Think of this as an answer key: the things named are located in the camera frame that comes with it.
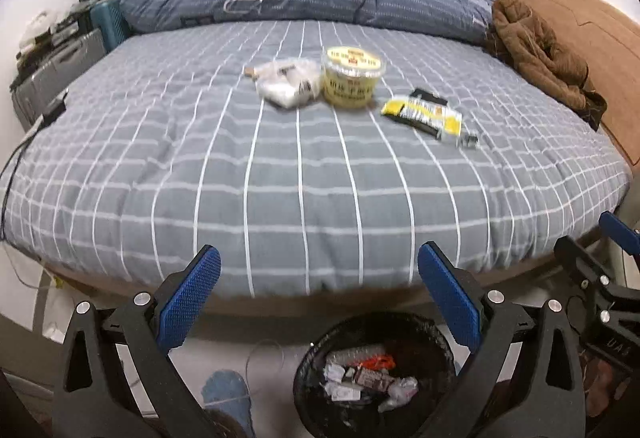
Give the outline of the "blue slipper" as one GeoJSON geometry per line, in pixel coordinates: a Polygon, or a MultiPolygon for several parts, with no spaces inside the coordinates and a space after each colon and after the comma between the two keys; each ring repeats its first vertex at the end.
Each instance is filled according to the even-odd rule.
{"type": "Polygon", "coordinates": [[[250,391],[240,373],[231,370],[214,372],[206,380],[201,394],[207,410],[215,409],[227,414],[240,425],[247,437],[255,436],[250,414],[250,391]]]}

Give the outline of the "brown fleece jacket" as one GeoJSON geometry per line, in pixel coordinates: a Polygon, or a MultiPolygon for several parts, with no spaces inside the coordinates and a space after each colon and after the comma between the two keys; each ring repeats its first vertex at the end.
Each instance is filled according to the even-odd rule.
{"type": "Polygon", "coordinates": [[[491,17],[488,53],[597,131],[608,103],[591,82],[587,60],[562,43],[550,24],[520,0],[495,0],[491,17]]]}

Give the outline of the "grey suitcase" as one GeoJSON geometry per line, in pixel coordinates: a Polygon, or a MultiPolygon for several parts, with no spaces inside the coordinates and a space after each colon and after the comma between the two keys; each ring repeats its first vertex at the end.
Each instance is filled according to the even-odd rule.
{"type": "Polygon", "coordinates": [[[25,132],[58,94],[106,54],[100,29],[79,36],[50,56],[38,69],[11,86],[14,113],[25,132]]]}

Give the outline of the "clear plastic packet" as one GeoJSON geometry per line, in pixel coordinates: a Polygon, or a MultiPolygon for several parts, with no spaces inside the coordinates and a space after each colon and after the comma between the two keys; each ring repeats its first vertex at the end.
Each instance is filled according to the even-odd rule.
{"type": "Polygon", "coordinates": [[[285,110],[303,107],[321,94],[321,67],[311,59],[271,60],[246,67],[244,76],[252,79],[261,99],[285,110]]]}

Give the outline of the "wooden headboard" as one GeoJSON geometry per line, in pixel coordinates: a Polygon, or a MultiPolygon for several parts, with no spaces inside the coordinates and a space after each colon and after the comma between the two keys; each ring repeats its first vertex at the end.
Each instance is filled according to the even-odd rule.
{"type": "Polygon", "coordinates": [[[584,57],[591,81],[608,102],[604,129],[639,171],[639,25],[601,0],[521,0],[558,38],[584,57]]]}

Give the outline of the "grey checked bed sheet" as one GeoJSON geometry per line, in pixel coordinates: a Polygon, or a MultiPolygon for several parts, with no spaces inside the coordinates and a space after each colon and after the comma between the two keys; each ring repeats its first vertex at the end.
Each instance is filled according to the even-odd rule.
{"type": "Polygon", "coordinates": [[[353,24],[136,36],[70,84],[65,106],[2,178],[8,240],[139,285],[210,244],[227,297],[408,287],[430,240],[474,273],[506,268],[585,235],[631,180],[608,136],[480,47],[353,24]],[[244,76],[338,45],[384,60],[372,107],[280,110],[244,76]],[[382,116],[416,87],[462,113],[478,145],[382,116]]]}

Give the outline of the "yellow black snack wrapper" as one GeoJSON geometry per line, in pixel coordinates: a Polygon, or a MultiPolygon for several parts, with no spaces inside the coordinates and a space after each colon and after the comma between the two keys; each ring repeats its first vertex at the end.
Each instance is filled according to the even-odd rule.
{"type": "Polygon", "coordinates": [[[463,114],[447,99],[416,87],[409,95],[395,95],[381,109],[383,117],[411,126],[443,143],[475,148],[480,137],[464,125],[463,114]]]}

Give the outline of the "black trash bin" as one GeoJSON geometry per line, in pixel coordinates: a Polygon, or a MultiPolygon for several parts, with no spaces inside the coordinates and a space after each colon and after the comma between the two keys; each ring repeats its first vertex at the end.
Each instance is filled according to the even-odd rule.
{"type": "Polygon", "coordinates": [[[294,404],[314,437],[416,437],[455,379],[433,320],[379,311],[335,325],[309,347],[294,404]]]}

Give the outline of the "yellow pudding cup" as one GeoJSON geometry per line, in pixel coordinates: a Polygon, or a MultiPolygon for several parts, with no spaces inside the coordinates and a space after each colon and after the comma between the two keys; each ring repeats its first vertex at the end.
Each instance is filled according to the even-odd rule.
{"type": "Polygon", "coordinates": [[[382,58],[352,46],[330,46],[322,54],[324,99],[341,109],[362,109],[373,102],[375,87],[386,71],[382,58]]]}

